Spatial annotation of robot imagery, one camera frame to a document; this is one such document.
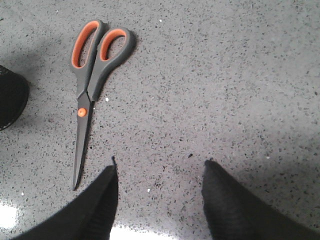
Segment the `black knit shoe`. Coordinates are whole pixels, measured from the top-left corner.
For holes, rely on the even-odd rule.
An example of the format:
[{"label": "black knit shoe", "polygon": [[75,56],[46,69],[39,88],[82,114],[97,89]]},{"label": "black knit shoe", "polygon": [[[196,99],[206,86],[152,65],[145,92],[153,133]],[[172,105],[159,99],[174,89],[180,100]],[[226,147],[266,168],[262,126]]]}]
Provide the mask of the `black knit shoe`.
[{"label": "black knit shoe", "polygon": [[0,65],[0,131],[13,124],[29,97],[27,81]]}]

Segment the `scissor handle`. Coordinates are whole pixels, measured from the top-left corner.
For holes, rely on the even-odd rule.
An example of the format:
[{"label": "scissor handle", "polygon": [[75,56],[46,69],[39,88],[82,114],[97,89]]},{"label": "scissor handle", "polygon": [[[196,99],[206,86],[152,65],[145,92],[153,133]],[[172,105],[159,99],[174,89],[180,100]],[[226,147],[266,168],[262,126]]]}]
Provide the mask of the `scissor handle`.
[{"label": "scissor handle", "polygon": [[[88,37],[92,34],[93,30],[95,33],[93,35],[90,47],[86,56],[85,63],[80,66],[79,60],[81,56],[81,51],[86,43]],[[76,97],[79,98],[83,92],[87,91],[88,83],[91,77],[93,66],[97,54],[97,46],[100,43],[100,39],[105,33],[105,24],[96,19],[86,23],[82,30],[80,31],[74,46],[72,48],[72,54],[70,59],[70,68],[74,72],[77,78],[76,86]]]},{"label": "scissor handle", "polygon": [[[108,58],[110,44],[117,37],[124,36],[124,44],[121,50],[113,57]],[[87,87],[88,96],[91,101],[99,99],[101,90],[107,80],[108,75],[119,65],[124,63],[130,56],[136,45],[135,36],[124,27],[110,29],[103,36],[97,47],[97,55],[90,82]]]}]

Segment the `scissors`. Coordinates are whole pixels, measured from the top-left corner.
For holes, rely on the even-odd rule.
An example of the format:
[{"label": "scissors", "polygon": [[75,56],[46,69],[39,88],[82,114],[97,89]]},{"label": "scissors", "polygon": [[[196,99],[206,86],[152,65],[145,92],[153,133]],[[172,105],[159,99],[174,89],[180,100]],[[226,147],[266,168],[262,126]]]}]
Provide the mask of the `scissors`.
[{"label": "scissors", "polygon": [[[88,37],[94,32],[85,63],[80,65],[82,49]],[[113,40],[124,36],[121,50],[108,57],[108,49]],[[70,67],[77,78],[76,97],[77,135],[73,169],[73,190],[79,186],[86,158],[89,131],[94,103],[98,101],[108,75],[126,61],[135,47],[135,36],[124,27],[112,28],[106,32],[106,24],[96,19],[84,25],[80,31],[71,54]]]}]

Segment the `speckled floor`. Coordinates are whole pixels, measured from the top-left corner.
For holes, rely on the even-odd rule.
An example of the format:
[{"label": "speckled floor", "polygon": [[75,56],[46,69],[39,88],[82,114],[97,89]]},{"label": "speckled floor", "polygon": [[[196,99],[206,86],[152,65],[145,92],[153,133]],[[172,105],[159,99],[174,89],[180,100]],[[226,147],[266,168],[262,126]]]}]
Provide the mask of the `speckled floor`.
[{"label": "speckled floor", "polygon": [[[119,205],[111,239],[211,239],[201,197],[211,157],[319,231],[319,12],[318,0],[0,1],[0,64],[30,82],[22,116],[0,132],[0,239],[72,201],[112,155]],[[137,45],[95,104],[74,192],[69,57],[95,18],[134,31]]]}]

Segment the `black shoe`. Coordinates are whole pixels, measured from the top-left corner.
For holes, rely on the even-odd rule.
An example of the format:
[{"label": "black shoe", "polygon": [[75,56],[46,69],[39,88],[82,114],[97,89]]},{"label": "black shoe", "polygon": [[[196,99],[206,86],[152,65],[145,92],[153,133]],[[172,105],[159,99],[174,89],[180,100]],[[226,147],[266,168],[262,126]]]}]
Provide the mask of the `black shoe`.
[{"label": "black shoe", "polygon": [[320,234],[262,202],[217,162],[205,162],[202,196],[215,240],[320,240]]},{"label": "black shoe", "polygon": [[107,166],[65,208],[12,240],[108,240],[118,205],[117,165]]},{"label": "black shoe", "polygon": [[13,124],[29,97],[27,81],[0,65],[0,131]]}]

